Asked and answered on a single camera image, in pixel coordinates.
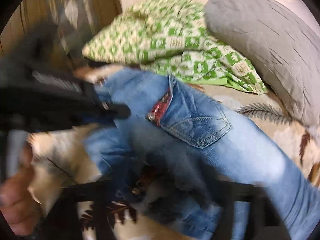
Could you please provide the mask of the person's left hand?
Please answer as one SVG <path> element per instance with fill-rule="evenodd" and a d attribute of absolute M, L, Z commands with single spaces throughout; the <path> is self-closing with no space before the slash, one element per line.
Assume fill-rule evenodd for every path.
<path fill-rule="evenodd" d="M 25 144 L 19 171 L 1 187 L 1 212 L 17 236 L 31 235 L 42 217 L 39 203 L 28 190 L 34 178 L 32 159 L 32 147 Z"/>

